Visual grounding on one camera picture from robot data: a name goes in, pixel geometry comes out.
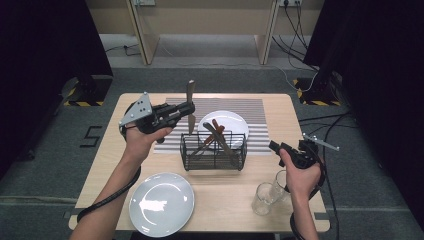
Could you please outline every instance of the dish rack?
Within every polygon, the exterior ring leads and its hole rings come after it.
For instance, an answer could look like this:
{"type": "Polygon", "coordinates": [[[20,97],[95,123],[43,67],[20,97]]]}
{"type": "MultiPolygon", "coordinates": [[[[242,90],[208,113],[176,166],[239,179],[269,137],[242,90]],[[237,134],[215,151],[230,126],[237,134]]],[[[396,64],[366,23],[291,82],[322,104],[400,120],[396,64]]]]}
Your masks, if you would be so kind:
{"type": "Polygon", "coordinates": [[[184,169],[208,170],[208,169],[233,169],[241,171],[244,167],[247,154],[246,136],[225,132],[225,143],[231,149],[232,154],[224,151],[217,141],[204,144],[210,136],[209,132],[198,134],[181,134],[180,153],[184,169]]]}

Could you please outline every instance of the white plate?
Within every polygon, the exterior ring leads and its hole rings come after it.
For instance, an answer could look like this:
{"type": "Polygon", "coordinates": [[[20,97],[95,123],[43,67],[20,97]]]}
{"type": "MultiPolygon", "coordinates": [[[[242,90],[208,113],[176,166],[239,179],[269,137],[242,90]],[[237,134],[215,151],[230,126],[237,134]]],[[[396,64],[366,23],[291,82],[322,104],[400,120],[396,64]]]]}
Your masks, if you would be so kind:
{"type": "Polygon", "coordinates": [[[130,200],[134,227],[149,237],[165,237],[180,230],[191,217],[194,193],[183,177],[159,173],[148,177],[130,200]]]}
{"type": "MultiPolygon", "coordinates": [[[[218,122],[218,125],[223,125],[225,127],[224,133],[232,132],[233,134],[243,134],[246,137],[249,136],[249,127],[247,126],[247,122],[240,117],[237,113],[233,113],[230,111],[215,111],[207,114],[202,120],[199,122],[199,126],[197,127],[197,131],[199,134],[209,133],[205,127],[203,127],[204,122],[209,122],[212,126],[212,119],[215,119],[218,122]]],[[[207,138],[207,135],[200,135],[200,140],[204,141],[207,138]]],[[[243,137],[233,138],[231,141],[231,148],[235,149],[240,147],[243,144],[243,137]]]]}

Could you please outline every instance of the person's right hand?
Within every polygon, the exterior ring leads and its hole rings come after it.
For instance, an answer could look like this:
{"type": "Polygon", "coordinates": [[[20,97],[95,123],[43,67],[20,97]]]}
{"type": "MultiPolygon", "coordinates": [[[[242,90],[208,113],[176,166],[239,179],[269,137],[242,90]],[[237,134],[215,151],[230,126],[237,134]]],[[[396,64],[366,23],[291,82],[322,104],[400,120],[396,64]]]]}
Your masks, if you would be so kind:
{"type": "Polygon", "coordinates": [[[309,199],[321,176],[319,164],[315,163],[308,169],[299,169],[294,166],[290,154],[284,149],[280,149],[280,157],[286,165],[286,184],[290,193],[309,199]]]}
{"type": "Polygon", "coordinates": [[[124,154],[129,156],[131,161],[137,161],[138,165],[147,158],[153,142],[164,138],[172,132],[172,128],[161,128],[154,133],[145,134],[140,132],[135,123],[131,122],[125,126],[127,128],[126,147],[124,154]]]}

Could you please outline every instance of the gray floor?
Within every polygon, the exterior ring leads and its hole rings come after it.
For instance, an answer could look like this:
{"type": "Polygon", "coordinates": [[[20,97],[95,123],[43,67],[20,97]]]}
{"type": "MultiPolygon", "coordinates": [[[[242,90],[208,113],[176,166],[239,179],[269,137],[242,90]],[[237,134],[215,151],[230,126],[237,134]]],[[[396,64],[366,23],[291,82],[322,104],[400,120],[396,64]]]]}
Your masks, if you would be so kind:
{"type": "MultiPolygon", "coordinates": [[[[143,65],[136,53],[135,37],[102,35],[114,70],[114,81],[102,107],[61,107],[35,148],[32,161],[16,162],[0,182],[0,239],[67,239],[67,224],[85,177],[96,154],[80,145],[88,126],[100,126],[91,134],[103,136],[114,105],[123,92],[178,92],[189,78],[198,80],[198,92],[286,93],[293,100],[299,119],[340,114],[349,110],[346,102],[337,106],[300,104],[292,80],[313,77],[314,72],[272,44],[266,66],[259,65],[252,36],[162,36],[152,65],[143,65]],[[127,56],[123,46],[129,46],[127,56]]],[[[283,37],[290,43],[291,36],[283,37]]],[[[295,49],[303,52],[299,42],[295,49]]],[[[69,92],[75,79],[64,87],[69,92]]],[[[311,133],[335,118],[301,122],[311,133]]],[[[314,132],[324,138],[326,129],[314,132]]],[[[377,158],[358,128],[354,116],[339,122],[328,142],[341,151],[326,151],[332,195],[339,218],[340,239],[424,239],[390,176],[379,167],[377,158]]],[[[332,228],[322,239],[336,239],[336,221],[327,185],[322,195],[332,228]]],[[[130,238],[117,232],[117,239],[130,238]]]]}

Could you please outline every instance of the striped placemat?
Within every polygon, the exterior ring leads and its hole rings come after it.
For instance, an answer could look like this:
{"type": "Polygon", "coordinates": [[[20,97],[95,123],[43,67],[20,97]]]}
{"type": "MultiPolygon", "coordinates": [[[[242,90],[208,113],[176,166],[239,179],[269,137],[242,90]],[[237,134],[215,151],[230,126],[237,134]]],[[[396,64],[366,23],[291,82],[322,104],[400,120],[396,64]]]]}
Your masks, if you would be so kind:
{"type": "MultiPolygon", "coordinates": [[[[180,104],[186,101],[184,98],[167,98],[166,103],[169,105],[180,104]]],[[[237,113],[246,122],[249,127],[249,137],[247,138],[247,154],[248,155],[271,155],[268,148],[269,135],[265,120],[265,112],[262,99],[221,99],[221,98],[194,98],[196,105],[196,125],[194,134],[197,133],[197,127],[204,116],[207,114],[225,110],[237,113]]],[[[188,133],[187,117],[182,118],[177,127],[171,134],[165,138],[162,144],[156,144],[155,153],[180,153],[181,134],[188,133]]]]}

